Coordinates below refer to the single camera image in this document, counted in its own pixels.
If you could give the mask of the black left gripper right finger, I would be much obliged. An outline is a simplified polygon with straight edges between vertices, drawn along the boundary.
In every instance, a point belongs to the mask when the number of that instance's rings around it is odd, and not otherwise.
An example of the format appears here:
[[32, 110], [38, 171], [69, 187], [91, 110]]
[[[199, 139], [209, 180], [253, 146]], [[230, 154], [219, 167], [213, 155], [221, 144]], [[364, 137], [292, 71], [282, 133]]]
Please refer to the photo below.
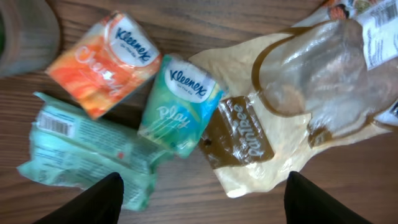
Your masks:
[[284, 209], [287, 224], [371, 224], [296, 171], [287, 179]]

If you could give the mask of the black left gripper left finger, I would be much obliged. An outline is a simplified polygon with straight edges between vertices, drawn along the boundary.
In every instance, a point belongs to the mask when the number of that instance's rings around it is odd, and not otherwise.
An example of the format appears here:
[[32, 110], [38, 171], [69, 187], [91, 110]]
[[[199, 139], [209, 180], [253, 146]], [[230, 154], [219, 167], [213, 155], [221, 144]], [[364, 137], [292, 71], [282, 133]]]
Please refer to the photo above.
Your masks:
[[113, 172], [34, 224], [117, 224], [124, 182]]

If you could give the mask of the orange snack packet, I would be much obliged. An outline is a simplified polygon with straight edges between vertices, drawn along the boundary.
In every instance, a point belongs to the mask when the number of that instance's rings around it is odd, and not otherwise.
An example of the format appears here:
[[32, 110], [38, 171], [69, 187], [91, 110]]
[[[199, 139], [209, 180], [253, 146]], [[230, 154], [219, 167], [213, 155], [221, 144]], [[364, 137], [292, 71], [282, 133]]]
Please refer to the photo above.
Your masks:
[[162, 54], [128, 14], [96, 23], [46, 69], [92, 119], [98, 119], [149, 81]]

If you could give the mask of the beige Pantree snack bag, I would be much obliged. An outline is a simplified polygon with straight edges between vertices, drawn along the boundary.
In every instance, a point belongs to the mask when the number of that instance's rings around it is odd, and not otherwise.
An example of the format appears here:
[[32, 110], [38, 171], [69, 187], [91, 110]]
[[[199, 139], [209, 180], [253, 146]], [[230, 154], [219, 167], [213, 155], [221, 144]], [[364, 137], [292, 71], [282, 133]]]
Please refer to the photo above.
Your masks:
[[199, 147], [230, 198], [397, 130], [396, 0], [328, 1], [292, 27], [190, 61], [229, 89]]

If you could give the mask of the teal snack packet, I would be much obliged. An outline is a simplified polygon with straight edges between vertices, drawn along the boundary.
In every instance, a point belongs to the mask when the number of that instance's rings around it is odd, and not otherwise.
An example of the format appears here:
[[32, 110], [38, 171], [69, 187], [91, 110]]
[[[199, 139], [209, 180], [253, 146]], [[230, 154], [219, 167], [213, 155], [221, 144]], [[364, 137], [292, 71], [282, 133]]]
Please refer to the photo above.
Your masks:
[[45, 93], [30, 131], [30, 160], [20, 175], [44, 185], [86, 190], [117, 172], [124, 182], [122, 207], [146, 208], [155, 189], [157, 167], [172, 153], [141, 138], [137, 131], [105, 119], [92, 120], [76, 106]]

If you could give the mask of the teal Kleenex tissue pack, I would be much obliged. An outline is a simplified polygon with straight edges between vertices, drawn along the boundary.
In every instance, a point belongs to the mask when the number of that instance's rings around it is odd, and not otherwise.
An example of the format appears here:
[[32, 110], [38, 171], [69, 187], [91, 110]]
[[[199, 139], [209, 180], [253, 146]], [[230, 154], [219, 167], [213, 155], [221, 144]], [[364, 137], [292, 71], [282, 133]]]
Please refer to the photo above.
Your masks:
[[188, 157], [224, 94], [225, 88], [206, 70], [176, 55], [164, 55], [138, 133]]

